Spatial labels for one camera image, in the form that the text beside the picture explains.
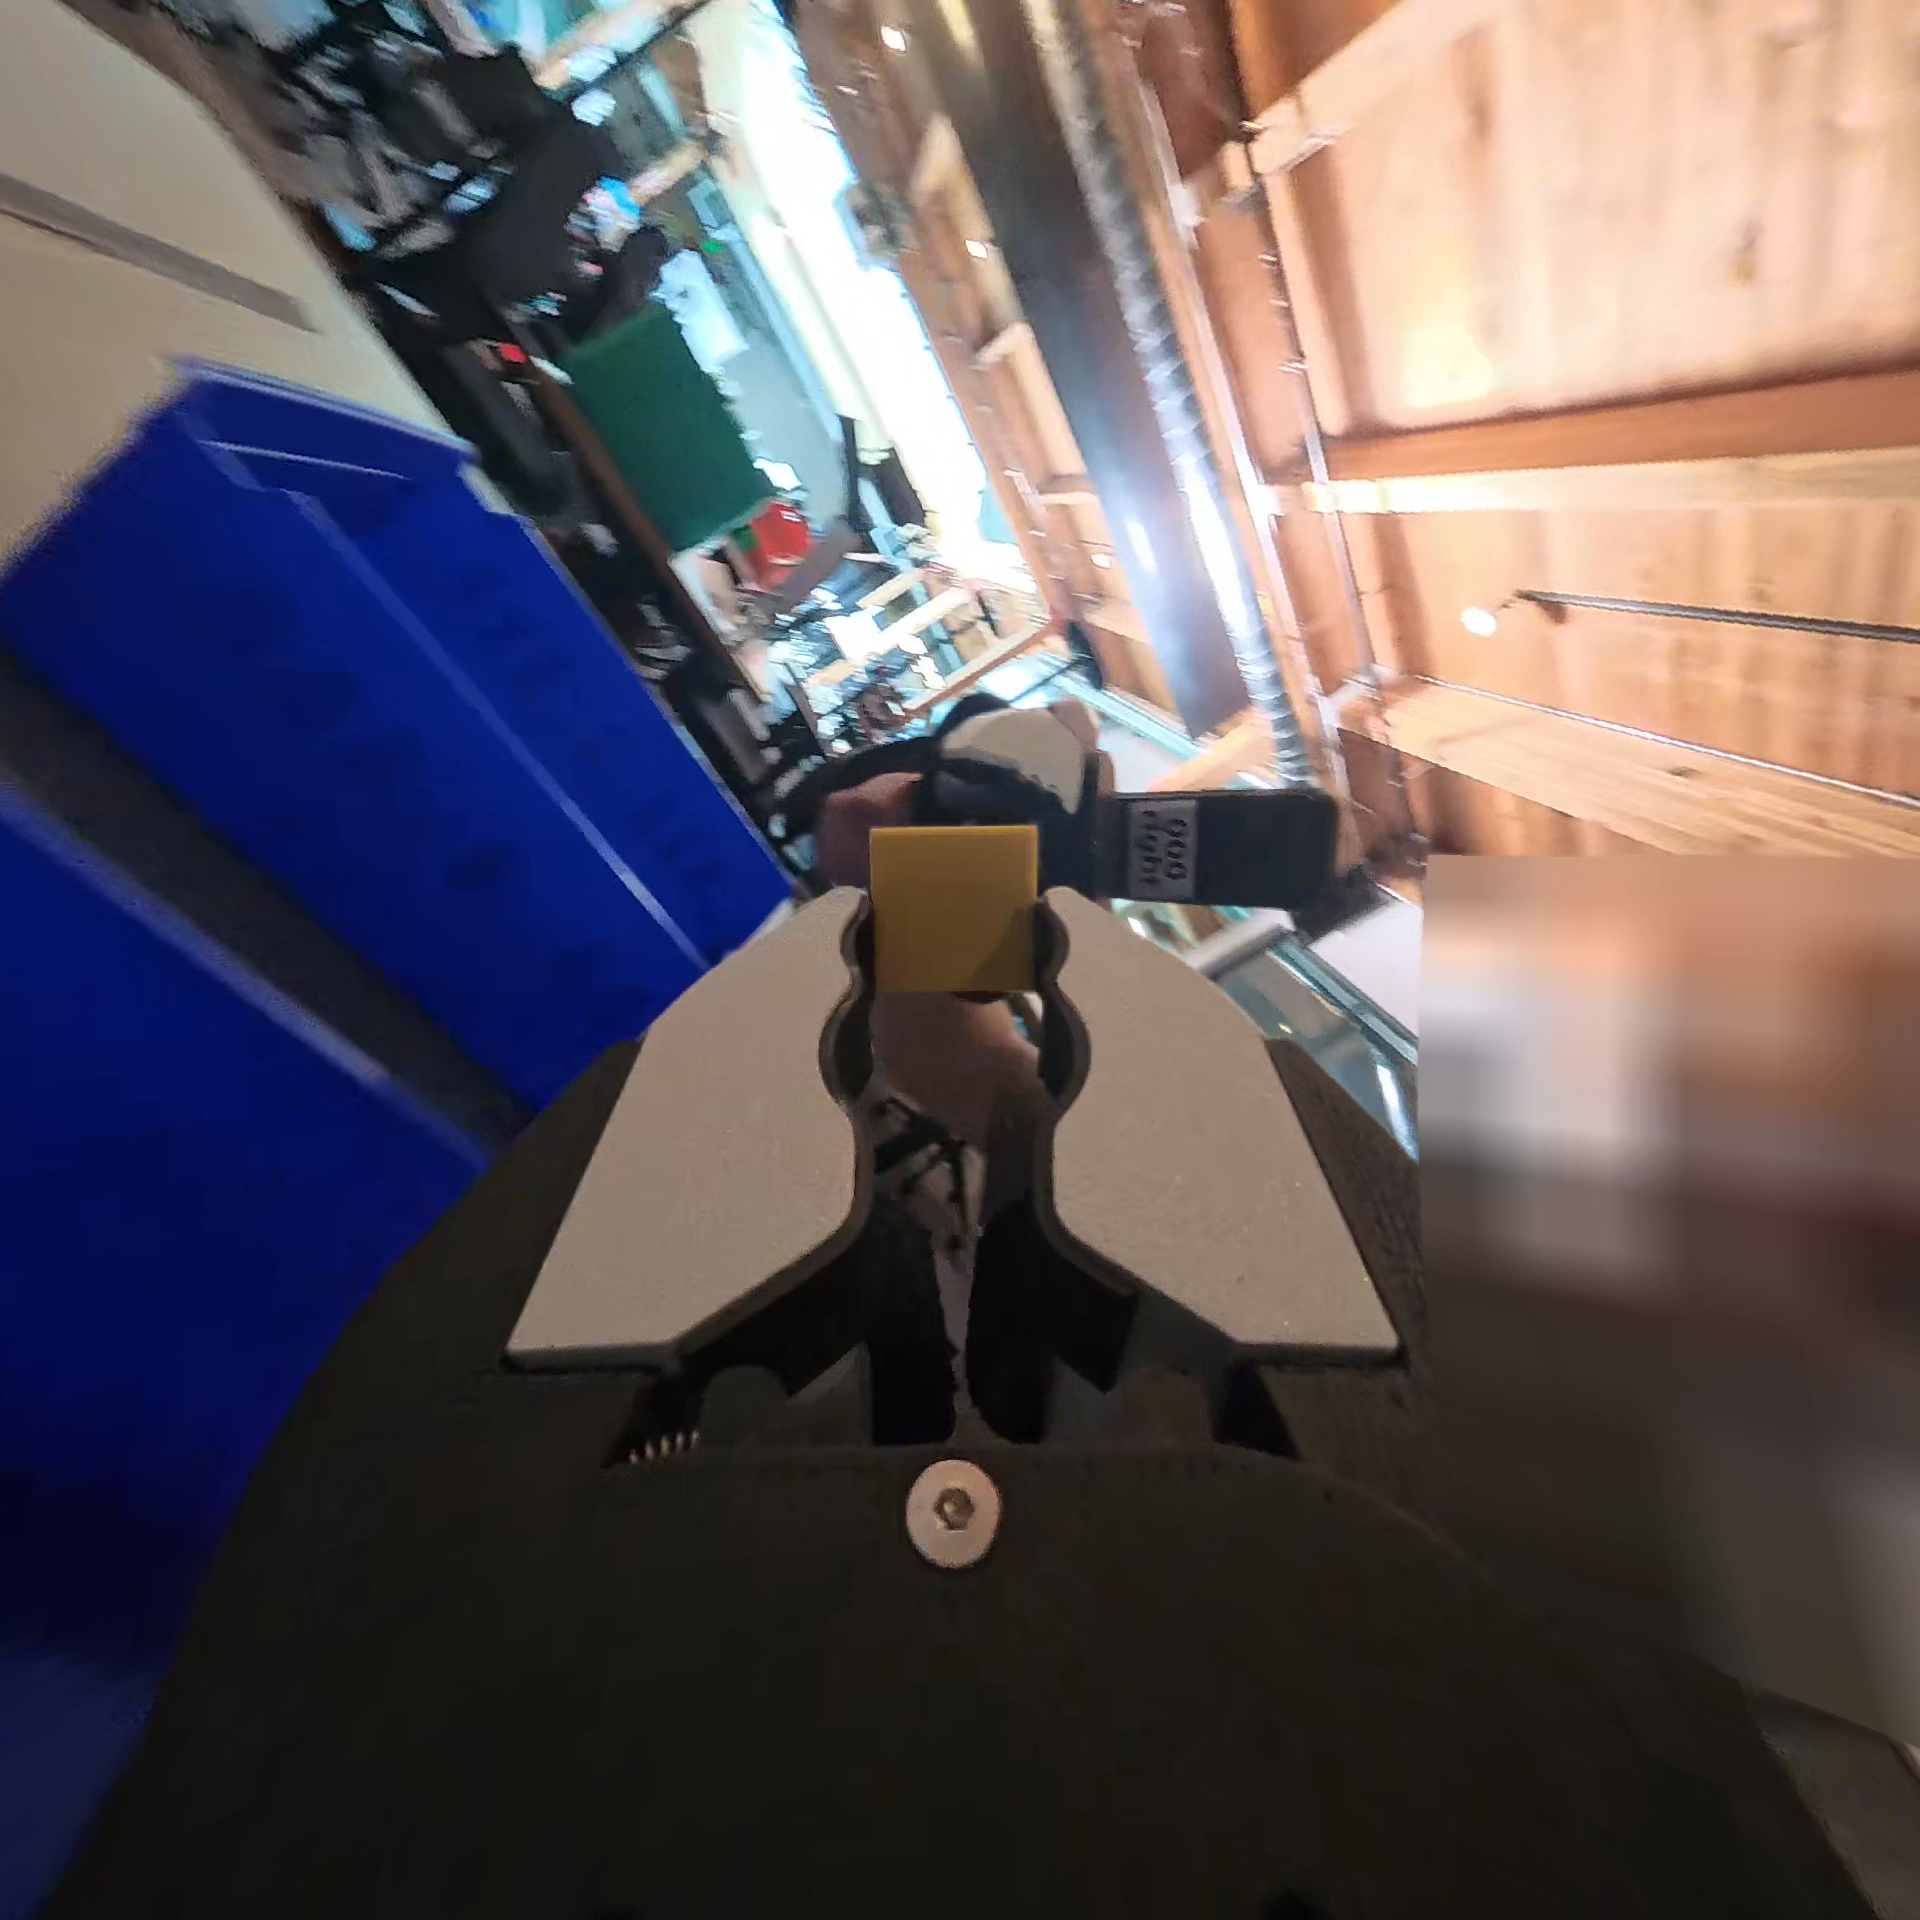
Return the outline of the blue plastic bin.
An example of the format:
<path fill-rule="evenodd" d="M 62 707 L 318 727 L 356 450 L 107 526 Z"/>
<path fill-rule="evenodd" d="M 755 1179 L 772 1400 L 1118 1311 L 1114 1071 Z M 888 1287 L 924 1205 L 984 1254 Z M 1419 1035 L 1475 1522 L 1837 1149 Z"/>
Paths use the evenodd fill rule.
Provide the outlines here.
<path fill-rule="evenodd" d="M 127 1763 L 300 1387 L 488 1159 L 4 788 L 4 1916 Z"/>
<path fill-rule="evenodd" d="M 320 391 L 184 366 L 4 640 L 525 1107 L 794 895 L 469 446 Z"/>

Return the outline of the person's right hand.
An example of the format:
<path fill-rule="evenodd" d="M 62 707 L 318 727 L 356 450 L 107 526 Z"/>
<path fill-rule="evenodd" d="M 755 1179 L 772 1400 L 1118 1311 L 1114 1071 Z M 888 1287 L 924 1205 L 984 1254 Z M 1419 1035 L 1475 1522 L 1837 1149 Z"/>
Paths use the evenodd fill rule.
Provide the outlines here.
<path fill-rule="evenodd" d="M 871 837 L 908 824 L 916 783 L 912 774 L 880 774 L 830 792 L 814 831 L 826 887 L 869 887 Z M 1040 1054 L 1004 1002 L 880 995 L 871 1040 L 888 1086 L 981 1151 L 996 1135 L 1023 1133 L 1040 1111 Z"/>

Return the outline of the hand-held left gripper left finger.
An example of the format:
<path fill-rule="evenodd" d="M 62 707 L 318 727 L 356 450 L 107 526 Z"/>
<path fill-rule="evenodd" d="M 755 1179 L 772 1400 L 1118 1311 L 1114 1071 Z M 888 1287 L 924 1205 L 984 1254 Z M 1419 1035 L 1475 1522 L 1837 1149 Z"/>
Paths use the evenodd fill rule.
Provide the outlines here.
<path fill-rule="evenodd" d="M 869 898 L 794 909 L 642 1035 L 504 1347 L 674 1367 L 850 1248 L 872 1211 Z"/>

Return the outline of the wooden table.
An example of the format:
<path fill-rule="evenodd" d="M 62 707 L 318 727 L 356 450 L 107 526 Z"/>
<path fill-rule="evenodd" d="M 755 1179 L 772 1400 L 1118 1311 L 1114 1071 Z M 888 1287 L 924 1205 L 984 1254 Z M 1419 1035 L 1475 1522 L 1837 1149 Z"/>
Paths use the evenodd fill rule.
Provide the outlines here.
<path fill-rule="evenodd" d="M 710 663 L 718 677 L 747 694 L 759 694 L 752 677 L 714 623 L 704 598 L 682 578 L 671 549 L 629 488 L 613 453 L 586 418 L 565 376 L 543 358 L 531 357 L 524 384 L 547 429 L 575 461 L 582 487 L 599 510 L 599 522 L 605 523 L 618 549 L 635 565 L 642 588 L 656 598 L 661 613 L 693 651 Z"/>

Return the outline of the silver ventilation duct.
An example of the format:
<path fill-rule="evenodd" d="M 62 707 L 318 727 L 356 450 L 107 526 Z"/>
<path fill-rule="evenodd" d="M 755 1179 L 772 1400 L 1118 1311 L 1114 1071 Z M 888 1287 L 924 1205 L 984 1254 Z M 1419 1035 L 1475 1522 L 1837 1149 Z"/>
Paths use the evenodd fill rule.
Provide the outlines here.
<path fill-rule="evenodd" d="M 1220 366 L 1196 309 L 1167 197 L 1152 173 L 1154 155 L 1141 148 L 1133 116 L 1099 103 L 1087 127 L 1087 175 L 1099 182 L 1087 184 L 1087 205 L 1110 259 L 1163 467 L 1180 496 L 1176 519 L 1199 578 L 1190 594 L 1232 651 L 1243 702 L 1264 722 L 1277 778 L 1316 781 L 1323 754 L 1312 717 L 1296 702 L 1288 600 L 1272 591 L 1272 555 L 1232 460 L 1237 420 L 1220 391 Z"/>

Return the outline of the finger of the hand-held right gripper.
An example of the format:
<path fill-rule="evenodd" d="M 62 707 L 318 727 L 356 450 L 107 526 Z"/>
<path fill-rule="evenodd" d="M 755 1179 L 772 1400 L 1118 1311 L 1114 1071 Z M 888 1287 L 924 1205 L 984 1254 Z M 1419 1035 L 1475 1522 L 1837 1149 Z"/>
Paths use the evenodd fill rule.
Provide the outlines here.
<path fill-rule="evenodd" d="M 1099 797 L 1096 719 L 1083 703 L 978 707 L 934 735 L 931 824 L 1093 824 Z"/>

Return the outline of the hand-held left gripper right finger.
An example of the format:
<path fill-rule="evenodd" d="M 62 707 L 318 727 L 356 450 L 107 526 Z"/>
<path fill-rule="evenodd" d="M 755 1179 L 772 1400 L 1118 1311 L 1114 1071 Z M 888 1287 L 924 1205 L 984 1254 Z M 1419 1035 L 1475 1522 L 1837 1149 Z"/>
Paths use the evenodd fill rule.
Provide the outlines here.
<path fill-rule="evenodd" d="M 1066 887 L 1043 895 L 1040 1221 L 1143 1310 L 1243 1360 L 1371 1363 L 1402 1340 L 1260 1027 Z"/>

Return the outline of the green mat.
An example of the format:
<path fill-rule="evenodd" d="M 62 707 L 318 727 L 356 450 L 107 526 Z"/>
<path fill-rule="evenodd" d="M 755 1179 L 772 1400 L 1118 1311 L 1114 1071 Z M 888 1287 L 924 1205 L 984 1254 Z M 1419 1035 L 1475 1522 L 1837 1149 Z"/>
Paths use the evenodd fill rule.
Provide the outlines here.
<path fill-rule="evenodd" d="M 575 343 L 560 368 L 674 558 L 724 542 L 775 496 L 666 304 L 648 301 Z"/>

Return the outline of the yellow wooden cube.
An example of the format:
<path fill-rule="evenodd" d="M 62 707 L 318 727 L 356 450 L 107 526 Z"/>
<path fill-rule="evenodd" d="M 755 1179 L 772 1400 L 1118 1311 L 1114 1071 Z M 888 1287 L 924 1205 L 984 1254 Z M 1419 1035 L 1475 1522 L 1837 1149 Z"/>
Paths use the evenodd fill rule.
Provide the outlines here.
<path fill-rule="evenodd" d="M 878 996 L 996 998 L 1036 987 L 1036 824 L 875 828 L 869 862 Z"/>

